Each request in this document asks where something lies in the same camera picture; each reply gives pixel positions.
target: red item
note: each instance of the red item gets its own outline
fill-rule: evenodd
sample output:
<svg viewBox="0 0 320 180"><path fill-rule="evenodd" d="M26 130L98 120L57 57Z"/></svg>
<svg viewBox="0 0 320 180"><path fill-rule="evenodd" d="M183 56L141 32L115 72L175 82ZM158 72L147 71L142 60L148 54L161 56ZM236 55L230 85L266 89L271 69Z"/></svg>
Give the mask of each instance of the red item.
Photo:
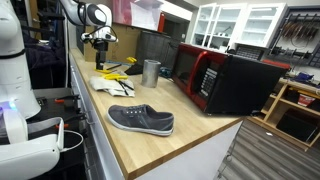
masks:
<svg viewBox="0 0 320 180"><path fill-rule="evenodd" d="M163 32L163 27L164 27L164 20L165 20L165 16L164 13L160 14L160 18L159 18L159 25L158 25L158 32Z"/></svg>
<svg viewBox="0 0 320 180"><path fill-rule="evenodd" d="M309 97L304 94L300 94L298 104L300 104L301 106L307 107L314 100L315 100L315 98L313 98L313 97Z"/></svg>
<svg viewBox="0 0 320 180"><path fill-rule="evenodd" d="M280 62L272 61L272 60L269 60L269 59L264 59L264 60L262 60L262 62L264 62L266 64L279 66L279 67L282 67L284 69L290 69L290 65L289 64L280 63Z"/></svg>
<svg viewBox="0 0 320 180"><path fill-rule="evenodd" d="M63 127L64 127L64 129L67 129L69 127L69 124L64 124Z"/></svg>
<svg viewBox="0 0 320 180"><path fill-rule="evenodd" d="M64 99L55 99L54 102L55 103L64 103Z"/></svg>

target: sneaker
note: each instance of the sneaker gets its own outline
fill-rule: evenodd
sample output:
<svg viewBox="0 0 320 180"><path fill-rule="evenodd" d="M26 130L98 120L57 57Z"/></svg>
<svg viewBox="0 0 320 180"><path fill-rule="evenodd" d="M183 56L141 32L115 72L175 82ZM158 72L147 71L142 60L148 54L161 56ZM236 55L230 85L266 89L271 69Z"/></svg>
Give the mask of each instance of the sneaker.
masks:
<svg viewBox="0 0 320 180"><path fill-rule="evenodd" d="M123 107L113 105L108 110L110 122L117 128L169 136L173 131L173 115L156 112L149 105Z"/></svg>

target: glass cabinet door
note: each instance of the glass cabinet door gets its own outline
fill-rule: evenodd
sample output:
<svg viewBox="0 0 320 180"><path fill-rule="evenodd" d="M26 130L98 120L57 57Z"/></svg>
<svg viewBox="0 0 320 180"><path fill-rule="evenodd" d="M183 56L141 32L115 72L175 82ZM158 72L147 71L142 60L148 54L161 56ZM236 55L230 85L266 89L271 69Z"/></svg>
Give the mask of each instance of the glass cabinet door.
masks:
<svg viewBox="0 0 320 180"><path fill-rule="evenodd" d="M238 43L267 47L284 15L285 3L250 5Z"/></svg>
<svg viewBox="0 0 320 180"><path fill-rule="evenodd" d="M212 28L212 24L214 23L212 19L215 8L216 3L200 6L191 36L191 44L205 46L208 32L210 32L209 29Z"/></svg>
<svg viewBox="0 0 320 180"><path fill-rule="evenodd" d="M238 29L237 22L244 13L246 4L220 5L217 11L216 20L211 29L208 48L225 51L230 46L230 39Z"/></svg>

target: wooden countertop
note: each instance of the wooden countertop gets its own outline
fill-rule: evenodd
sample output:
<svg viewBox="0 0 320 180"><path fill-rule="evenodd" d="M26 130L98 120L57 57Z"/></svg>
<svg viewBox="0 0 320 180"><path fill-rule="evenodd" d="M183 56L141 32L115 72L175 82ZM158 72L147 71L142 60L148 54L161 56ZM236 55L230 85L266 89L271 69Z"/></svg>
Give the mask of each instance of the wooden countertop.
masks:
<svg viewBox="0 0 320 180"><path fill-rule="evenodd" d="M97 92L88 83L91 76L100 75L93 70L95 63L84 61L78 49L70 51L126 179L148 172L241 121L240 117L205 115L178 86L160 77L156 88L146 88L140 84L141 75L130 76L135 97L112 97L106 92ZM106 116L109 107L115 104L149 104L157 111L171 112L175 118L174 131L168 137L159 137L120 130Z"/></svg>

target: metal cup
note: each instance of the metal cup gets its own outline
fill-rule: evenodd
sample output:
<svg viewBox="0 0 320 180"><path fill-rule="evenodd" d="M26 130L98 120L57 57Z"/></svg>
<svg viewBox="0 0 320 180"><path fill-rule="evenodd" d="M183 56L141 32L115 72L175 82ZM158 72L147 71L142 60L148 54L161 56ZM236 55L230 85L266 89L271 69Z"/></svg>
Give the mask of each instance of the metal cup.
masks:
<svg viewBox="0 0 320 180"><path fill-rule="evenodd" d="M144 60L141 85L155 88L158 83L158 76L161 63L155 60Z"/></svg>

